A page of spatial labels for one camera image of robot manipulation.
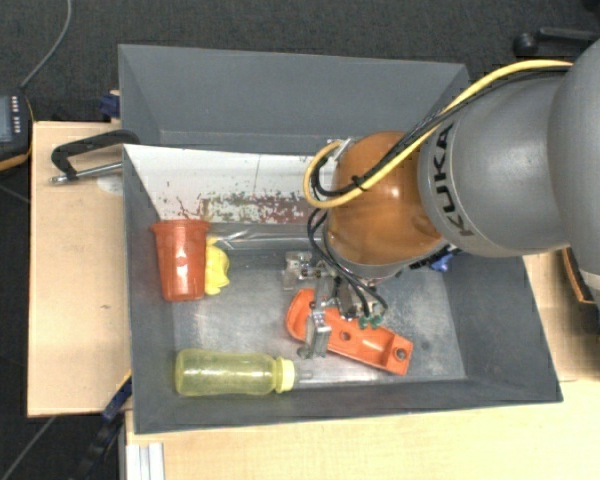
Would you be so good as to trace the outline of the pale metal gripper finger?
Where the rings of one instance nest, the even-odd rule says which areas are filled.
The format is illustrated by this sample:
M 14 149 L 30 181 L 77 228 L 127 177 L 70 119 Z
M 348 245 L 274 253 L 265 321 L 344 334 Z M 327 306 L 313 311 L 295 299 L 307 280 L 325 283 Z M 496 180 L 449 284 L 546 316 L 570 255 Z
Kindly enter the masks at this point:
M 312 359 L 316 350 L 317 327 L 315 317 L 310 314 L 305 322 L 304 344 L 297 350 L 301 359 Z
M 315 355 L 324 357 L 328 351 L 328 343 L 331 337 L 331 326 L 326 323 L 323 316 L 315 318 Z

